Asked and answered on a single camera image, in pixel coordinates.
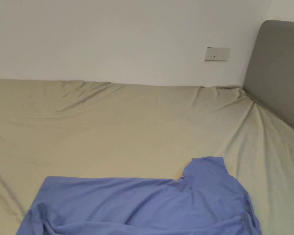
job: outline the headboard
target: headboard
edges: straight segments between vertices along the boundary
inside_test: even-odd
[[[262,24],[243,89],[294,128],[294,22]]]

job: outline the fitted sheet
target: fitted sheet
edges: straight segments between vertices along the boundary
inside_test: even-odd
[[[263,234],[294,234],[294,130],[240,88],[0,80],[0,234],[47,176],[177,179],[205,156],[224,157]]]

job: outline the blue t-shirt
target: blue t-shirt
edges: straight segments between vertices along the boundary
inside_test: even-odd
[[[177,181],[47,177],[18,235],[261,234],[222,157],[192,159]]]

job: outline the bed sheet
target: bed sheet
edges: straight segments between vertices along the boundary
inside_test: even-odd
[[[263,234],[294,234],[294,130],[240,88],[0,80],[0,234],[47,176],[173,178],[223,156]]]

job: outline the outlet cover plate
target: outlet cover plate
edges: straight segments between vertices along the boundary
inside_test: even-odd
[[[205,54],[205,61],[227,61],[230,48],[227,47],[208,47]]]

